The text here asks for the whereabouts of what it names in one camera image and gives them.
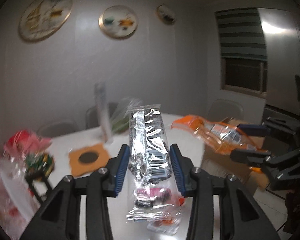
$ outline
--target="window blind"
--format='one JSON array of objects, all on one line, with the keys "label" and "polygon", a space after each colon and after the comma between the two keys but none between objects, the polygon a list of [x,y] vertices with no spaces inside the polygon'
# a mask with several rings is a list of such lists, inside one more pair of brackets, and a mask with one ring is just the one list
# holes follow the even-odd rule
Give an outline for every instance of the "window blind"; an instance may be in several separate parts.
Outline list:
[{"label": "window blind", "polygon": [[266,44],[256,8],[216,12],[221,57],[267,61]]}]

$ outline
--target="cork coaster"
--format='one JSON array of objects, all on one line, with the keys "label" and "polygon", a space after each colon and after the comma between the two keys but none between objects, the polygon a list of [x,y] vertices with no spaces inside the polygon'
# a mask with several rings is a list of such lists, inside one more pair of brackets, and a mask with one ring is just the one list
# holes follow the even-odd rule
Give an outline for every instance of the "cork coaster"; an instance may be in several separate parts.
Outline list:
[{"label": "cork coaster", "polygon": [[69,153],[71,174],[74,177],[79,177],[104,167],[108,160],[108,152],[103,148],[102,143]]}]

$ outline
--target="orange plastic bag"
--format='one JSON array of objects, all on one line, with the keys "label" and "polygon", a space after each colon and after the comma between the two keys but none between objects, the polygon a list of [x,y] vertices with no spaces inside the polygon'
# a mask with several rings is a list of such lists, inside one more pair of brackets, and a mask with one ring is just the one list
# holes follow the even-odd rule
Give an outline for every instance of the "orange plastic bag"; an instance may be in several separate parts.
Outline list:
[{"label": "orange plastic bag", "polygon": [[206,119],[187,115],[175,120],[171,128],[179,128],[209,145],[216,153],[230,154],[236,148],[259,150],[257,145],[239,128],[222,122],[209,122]]}]

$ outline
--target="chair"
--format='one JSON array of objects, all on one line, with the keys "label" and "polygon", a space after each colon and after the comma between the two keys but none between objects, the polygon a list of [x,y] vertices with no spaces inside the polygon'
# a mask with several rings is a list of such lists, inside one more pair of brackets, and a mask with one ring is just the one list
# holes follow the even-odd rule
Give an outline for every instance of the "chair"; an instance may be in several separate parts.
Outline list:
[{"label": "chair", "polygon": [[40,127],[37,131],[37,134],[42,137],[53,138],[53,137],[74,133],[78,131],[79,131],[79,127],[74,121],[61,120]]},{"label": "chair", "polygon": [[220,122],[227,117],[243,120],[243,107],[237,102],[227,99],[217,99],[210,107],[208,120]]},{"label": "chair", "polygon": [[[111,102],[109,103],[109,115],[113,115],[115,109],[117,108],[118,103]],[[97,109],[95,106],[89,108],[86,113],[86,129],[95,128],[100,126],[98,121]]]}]

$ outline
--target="floor tile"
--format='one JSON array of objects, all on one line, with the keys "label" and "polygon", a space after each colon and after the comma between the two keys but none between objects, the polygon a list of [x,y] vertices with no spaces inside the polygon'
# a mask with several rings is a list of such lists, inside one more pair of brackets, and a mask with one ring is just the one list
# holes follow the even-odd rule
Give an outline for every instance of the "floor tile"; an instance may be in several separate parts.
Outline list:
[{"label": "floor tile", "polygon": [[286,216],[284,214],[272,209],[258,200],[257,202],[276,230],[286,221]]},{"label": "floor tile", "polygon": [[268,207],[286,215],[287,214],[287,208],[284,204],[284,200],[272,195],[270,192],[267,191],[261,191],[259,188],[257,188],[254,196],[255,200],[258,200],[259,202],[267,205]]}]

